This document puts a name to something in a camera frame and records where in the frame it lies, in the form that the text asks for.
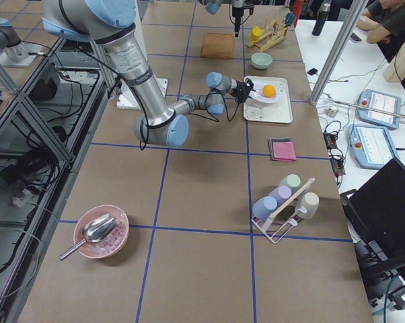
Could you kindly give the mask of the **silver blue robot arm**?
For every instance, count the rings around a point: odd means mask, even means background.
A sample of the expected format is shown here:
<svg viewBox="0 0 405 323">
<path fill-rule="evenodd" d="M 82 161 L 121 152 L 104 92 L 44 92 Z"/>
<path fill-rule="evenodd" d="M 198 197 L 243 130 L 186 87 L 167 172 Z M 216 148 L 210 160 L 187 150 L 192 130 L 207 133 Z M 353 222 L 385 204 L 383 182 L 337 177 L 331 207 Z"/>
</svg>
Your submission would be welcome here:
<svg viewBox="0 0 405 323">
<path fill-rule="evenodd" d="M 218 72 L 207 75 L 210 89 L 203 96 L 184 96 L 168 104 L 137 39 L 137 6 L 134 1 L 44 1 L 44 29 L 59 38 L 76 42 L 94 41 L 109 54 L 111 68 L 132 91 L 143 114 L 134 123 L 134 134 L 146 144 L 179 147 L 188 137 L 186 117 L 194 110 L 221 115 L 224 95 L 237 103 L 246 101 L 254 84 L 250 79 L 238 81 Z"/>
</svg>

